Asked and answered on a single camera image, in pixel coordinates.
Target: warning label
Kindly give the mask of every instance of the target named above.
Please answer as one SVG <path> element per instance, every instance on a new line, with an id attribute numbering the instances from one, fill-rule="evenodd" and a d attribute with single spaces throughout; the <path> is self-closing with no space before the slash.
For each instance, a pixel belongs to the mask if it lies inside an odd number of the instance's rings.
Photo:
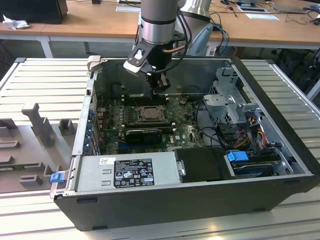
<path id="1" fill-rule="evenodd" d="M 155 185 L 151 158 L 114 161 L 114 187 Z"/>

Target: black cable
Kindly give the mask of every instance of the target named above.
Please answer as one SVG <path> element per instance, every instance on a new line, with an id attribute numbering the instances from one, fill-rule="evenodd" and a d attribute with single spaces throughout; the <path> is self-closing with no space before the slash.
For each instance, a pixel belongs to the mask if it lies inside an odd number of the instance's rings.
<path id="1" fill-rule="evenodd" d="M 212 22 L 213 22 L 213 24 L 216 24 L 215 23 L 215 21 L 213 20 L 213 18 L 211 17 L 211 15 L 213 15 L 214 13 L 211 13 L 210 14 L 210 18 L 211 18 L 211 20 L 212 20 Z M 220 27 L 222 27 L 222 22 L 221 22 L 221 18 L 220 18 L 220 15 L 217 13 L 217 15 L 219 16 L 219 20 L 220 20 Z M 216 48 L 216 50 L 217 51 L 219 51 L 219 49 L 221 48 L 221 46 L 222 46 L 222 43 L 224 42 L 224 40 L 225 40 L 225 35 L 224 35 L 224 33 L 223 32 L 221 32 L 221 35 L 222 35 L 222 39 L 221 39 L 221 42 L 220 42 L 220 44 L 218 45 L 218 47 Z"/>
<path id="2" fill-rule="evenodd" d="M 202 93 L 203 95 L 206 95 L 206 93 L 204 91 L 202 91 L 198 86 L 196 85 L 188 85 L 186 86 L 183 91 L 182 91 L 182 94 L 185 94 L 185 91 L 188 89 L 188 88 L 195 88 L 195 89 L 198 89 L 200 93 Z"/>
<path id="3" fill-rule="evenodd" d="M 188 25 L 188 22 L 185 19 L 185 16 L 182 14 L 182 11 L 180 10 L 180 8 L 178 8 L 177 11 L 178 11 L 178 15 L 177 16 L 179 16 L 179 14 L 180 14 L 180 17 L 182 18 L 182 20 L 183 20 L 183 22 L 184 22 L 184 24 L 185 24 L 185 26 L 186 26 L 186 28 L 187 28 L 187 30 L 189 32 L 189 41 L 185 44 L 185 46 L 188 48 L 189 44 L 192 42 L 192 31 L 191 31 L 191 29 L 190 29 L 190 27 Z"/>
<path id="4" fill-rule="evenodd" d="M 217 12 L 212 12 L 212 13 L 210 13 L 210 18 L 211 18 L 211 15 L 213 15 L 213 14 L 217 14 L 217 15 L 218 15 L 218 18 L 219 18 L 219 21 L 220 21 L 221 29 L 223 29 L 222 22 L 221 22 L 221 17 L 220 17 L 220 15 L 219 15 L 219 13 L 217 13 Z"/>
<path id="5" fill-rule="evenodd" d="M 219 21 L 220 21 L 220 28 L 222 29 L 222 31 L 220 31 L 220 32 L 221 32 L 221 35 L 222 35 L 222 40 L 221 40 L 220 44 L 218 45 L 218 47 L 216 48 L 216 50 L 217 50 L 217 51 L 220 50 L 220 48 L 221 48 L 221 46 L 222 46 L 222 44 L 223 44 L 223 42 L 224 42 L 224 40 L 225 40 L 224 33 L 227 35 L 226 44 L 225 44 L 225 49 L 227 49 L 227 46 L 228 46 L 228 44 L 229 44 L 229 33 L 224 30 L 224 28 L 223 28 L 223 26 L 222 26 L 222 22 L 221 22 L 221 17 L 220 17 L 220 15 L 219 15 L 218 13 L 216 13 L 216 12 L 210 13 L 210 18 L 211 18 L 211 20 L 213 21 L 213 23 L 215 23 L 215 21 L 214 21 L 214 20 L 212 19 L 212 17 L 211 17 L 211 15 L 213 15 L 213 14 L 217 14 L 217 15 L 218 15 Z"/>
<path id="6" fill-rule="evenodd" d="M 191 32 L 191 29 L 184 17 L 184 15 L 182 14 L 182 12 L 180 11 L 180 9 L 178 8 L 178 15 L 177 15 L 177 18 L 181 24 L 181 27 L 182 27 L 182 30 L 183 30 L 183 34 L 185 36 L 185 48 L 184 48 L 184 52 L 183 54 L 181 55 L 181 57 L 179 58 L 178 61 L 175 62 L 174 65 L 172 66 L 169 66 L 169 67 L 166 67 L 165 69 L 161 69 L 161 70 L 156 70 L 154 71 L 155 74 L 161 74 L 161 73 L 164 73 L 164 72 L 167 72 L 173 68 L 175 68 L 179 63 L 181 63 L 181 61 L 185 58 L 185 56 L 187 55 L 187 51 L 188 51 L 188 46 L 189 44 L 191 43 L 192 41 L 192 32 Z"/>
<path id="7" fill-rule="evenodd" d="M 138 37 L 138 33 L 139 33 L 139 25 L 136 28 L 136 33 L 135 33 L 135 39 L 134 39 L 134 45 L 137 46 L 138 41 L 139 41 L 139 37 Z"/>
<path id="8" fill-rule="evenodd" d="M 309 19 L 306 18 L 306 17 L 300 17 L 300 19 L 303 21 L 303 22 L 299 22 L 291 17 L 289 17 L 289 13 L 287 13 L 286 17 L 285 17 L 285 22 L 289 22 L 289 21 L 294 21 L 296 22 L 297 24 L 300 24 L 300 25 L 307 25 L 309 23 Z"/>

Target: cable on desk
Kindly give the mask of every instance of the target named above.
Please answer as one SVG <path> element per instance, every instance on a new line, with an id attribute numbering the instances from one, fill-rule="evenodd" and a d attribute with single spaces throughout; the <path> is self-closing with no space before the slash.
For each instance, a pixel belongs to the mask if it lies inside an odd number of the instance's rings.
<path id="1" fill-rule="evenodd" d="M 220 21 L 220 26 L 216 25 L 215 21 L 212 19 L 211 15 L 213 15 L 213 14 L 217 14 L 217 15 L 218 15 L 219 21 Z M 221 21 L 221 17 L 220 17 L 220 15 L 219 15 L 219 13 L 217 13 L 217 12 L 210 13 L 210 18 L 211 18 L 214 26 L 215 26 L 217 29 L 219 29 L 219 31 L 221 32 L 221 35 L 222 35 L 222 40 L 221 40 L 220 44 L 218 45 L 218 47 L 216 48 L 216 50 L 219 50 L 219 49 L 221 48 L 221 46 L 222 46 L 222 43 L 224 42 L 224 48 L 223 48 L 222 52 L 220 53 L 220 56 L 222 56 L 222 55 L 225 53 L 225 51 L 226 51 L 226 49 L 227 49 L 227 46 L 228 46 L 228 44 L 229 44 L 229 33 L 227 33 L 227 32 L 223 29 L 222 21 Z"/>
<path id="2" fill-rule="evenodd" d="M 300 17 L 300 19 L 303 21 L 303 22 L 299 22 L 291 17 L 289 17 L 289 13 L 287 13 L 286 17 L 285 17 L 285 22 L 289 22 L 289 21 L 294 21 L 296 22 L 297 24 L 300 24 L 300 25 L 307 25 L 310 20 L 306 17 Z"/>

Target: desk leg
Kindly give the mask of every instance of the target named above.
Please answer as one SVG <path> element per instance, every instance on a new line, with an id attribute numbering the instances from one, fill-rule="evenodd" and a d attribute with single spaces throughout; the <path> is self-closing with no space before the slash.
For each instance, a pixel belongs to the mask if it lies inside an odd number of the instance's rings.
<path id="1" fill-rule="evenodd" d="M 90 46 L 89 46 L 89 43 L 87 41 L 84 42 L 84 48 L 85 48 L 85 53 L 86 54 L 91 54 Z"/>
<path id="2" fill-rule="evenodd" d="M 240 58 L 240 56 L 241 56 L 241 54 L 244 52 L 244 50 L 245 50 L 245 47 L 244 47 L 244 46 L 237 46 L 237 47 L 235 48 L 234 55 L 235 55 L 236 57 L 239 57 L 239 58 Z"/>
<path id="3" fill-rule="evenodd" d="M 260 47 L 260 48 L 259 48 L 259 51 L 258 51 L 257 54 L 256 54 L 256 57 L 257 57 L 257 58 L 261 58 L 261 55 L 262 55 L 262 53 L 264 52 L 264 50 L 265 50 L 264 47 Z"/>
<path id="4" fill-rule="evenodd" d="M 51 43 L 50 43 L 50 39 L 48 36 L 41 36 L 41 38 L 39 39 L 44 55 L 47 59 L 53 59 L 54 55 L 52 54 L 52 47 L 51 47 Z"/>

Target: wooden desk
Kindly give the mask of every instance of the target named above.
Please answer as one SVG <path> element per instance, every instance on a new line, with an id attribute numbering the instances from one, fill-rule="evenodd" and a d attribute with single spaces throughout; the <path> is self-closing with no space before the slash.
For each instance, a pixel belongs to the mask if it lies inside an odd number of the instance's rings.
<path id="1" fill-rule="evenodd" d="M 30 27 L 19 28 L 13 30 L 7 28 L 4 24 L 0 24 L 0 35 L 1 34 L 12 34 L 12 35 L 41 35 L 41 30 L 46 26 L 45 23 L 31 23 Z"/>
<path id="2" fill-rule="evenodd" d="M 274 0 L 275 4 L 280 3 L 283 5 L 292 5 L 305 7 L 308 2 L 298 0 Z M 298 24 L 291 20 L 286 21 L 287 14 L 277 14 L 271 10 L 271 13 L 279 20 L 262 20 L 262 19 L 250 19 L 244 13 L 238 13 L 240 10 L 234 3 L 230 3 L 234 11 L 237 12 L 236 17 L 231 10 L 226 10 L 225 5 L 220 1 L 214 1 L 211 5 L 211 11 L 223 12 L 219 13 L 221 16 L 222 26 L 225 31 L 229 33 L 229 41 L 231 45 L 242 47 L 255 47 L 256 44 L 266 44 L 270 47 L 277 45 L 292 45 L 297 48 L 304 49 L 314 46 L 317 49 L 320 45 L 320 27 L 308 23 L 306 25 Z M 315 12 L 310 13 L 314 18 L 317 16 Z M 211 15 L 216 23 L 219 23 L 219 18 L 216 14 Z M 309 18 L 305 14 L 289 14 L 290 18 L 293 18 L 301 23 L 301 17 Z M 220 40 L 221 34 L 214 32 L 211 35 L 212 40 Z"/>
<path id="3" fill-rule="evenodd" d="M 298 0 L 274 0 L 275 3 L 305 6 L 308 2 Z M 91 1 L 77 2 L 67 0 L 68 13 L 62 24 L 32 24 L 29 29 L 10 30 L 0 27 L 0 38 L 37 40 L 41 42 L 45 56 L 52 58 L 51 41 L 72 42 L 114 42 L 132 43 L 136 35 L 138 13 L 117 12 L 117 4 L 102 2 L 92 4 Z M 236 12 L 238 8 L 231 3 Z M 229 33 L 229 46 L 258 48 L 290 48 L 317 49 L 320 47 L 320 26 L 313 23 L 301 25 L 294 21 L 286 22 L 286 14 L 274 14 L 279 20 L 250 19 L 243 13 L 235 17 L 233 12 L 225 9 L 219 0 L 212 1 L 211 11 L 219 13 L 223 29 Z M 302 22 L 302 14 L 290 14 L 291 18 Z M 212 15 L 216 23 L 216 14 Z M 220 32 L 213 32 L 209 45 L 217 46 L 221 41 Z"/>
<path id="4" fill-rule="evenodd" d="M 137 12 L 116 11 L 118 4 L 91 1 L 67 1 L 68 13 L 62 24 L 47 24 L 42 29 L 43 35 L 134 38 L 138 26 Z"/>

